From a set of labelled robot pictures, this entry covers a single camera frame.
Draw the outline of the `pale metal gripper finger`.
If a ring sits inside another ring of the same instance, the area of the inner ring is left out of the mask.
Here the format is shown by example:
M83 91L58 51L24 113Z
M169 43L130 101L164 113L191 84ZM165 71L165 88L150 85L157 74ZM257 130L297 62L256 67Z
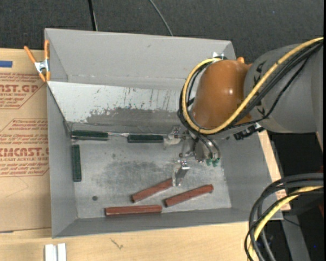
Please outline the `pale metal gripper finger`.
M172 184L177 187L180 186L184 177L189 172L190 166L186 160L179 160L175 163L172 173Z
M181 128L173 128L172 131L164 137L164 146L173 146L181 142Z

